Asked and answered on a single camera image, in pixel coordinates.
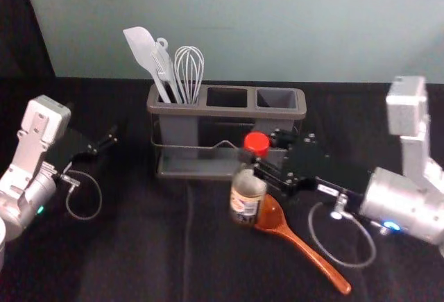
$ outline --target utensil holder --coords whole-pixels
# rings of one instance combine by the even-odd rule
[[[239,166],[246,134],[299,130],[307,113],[302,90],[233,85],[201,85],[196,104],[163,103],[152,85],[147,108],[159,177],[222,180]],[[271,149],[268,159],[279,166],[284,155]]]

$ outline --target black table surface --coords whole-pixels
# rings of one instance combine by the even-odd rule
[[[118,118],[128,130],[108,154],[79,169],[103,190],[93,221],[72,219],[63,190],[27,231],[6,245],[0,301],[444,301],[444,259],[435,246],[405,235],[372,231],[377,259],[366,269],[336,268],[352,284],[341,296],[288,242],[233,224],[230,184],[159,180],[154,174],[146,81],[0,80],[0,167],[12,160],[29,99],[46,94],[75,104],[70,126],[98,139]],[[293,83],[305,91],[305,129],[327,150],[370,168],[400,172],[400,145],[388,134],[388,85]],[[430,85],[432,156],[444,165],[444,89]],[[301,194],[282,203],[290,227],[316,249],[307,214],[316,202]],[[364,238],[320,210],[319,237],[338,257],[362,260]]]

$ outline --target spoon handle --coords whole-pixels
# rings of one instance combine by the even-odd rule
[[[328,261],[322,258],[315,250],[310,248],[304,241],[296,236],[293,231],[287,227],[281,227],[276,233],[286,240],[289,240],[299,248],[333,283],[342,294],[347,295],[351,292],[352,286]]]

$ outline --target light blue wall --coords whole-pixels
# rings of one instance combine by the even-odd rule
[[[444,0],[31,0],[58,76],[146,78],[122,29],[205,54],[205,78],[444,83]]]

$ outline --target wooden spoon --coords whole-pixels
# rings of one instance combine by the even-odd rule
[[[305,244],[293,231],[289,228],[285,221],[284,211],[279,203],[270,194],[267,194],[262,204],[259,219],[255,224],[255,228],[265,233],[278,235],[292,242],[298,247],[336,286],[338,291],[347,295],[351,292],[350,283],[324,258],[322,258],[315,250]]]

